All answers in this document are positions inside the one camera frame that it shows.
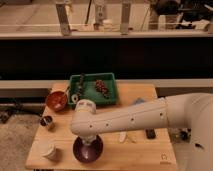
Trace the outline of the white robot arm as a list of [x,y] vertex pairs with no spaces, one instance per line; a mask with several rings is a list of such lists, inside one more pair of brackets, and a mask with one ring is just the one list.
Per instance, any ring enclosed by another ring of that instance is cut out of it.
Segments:
[[70,130],[86,142],[102,133],[158,128],[191,130],[186,171],[213,171],[213,94],[167,96],[105,113],[80,100]]

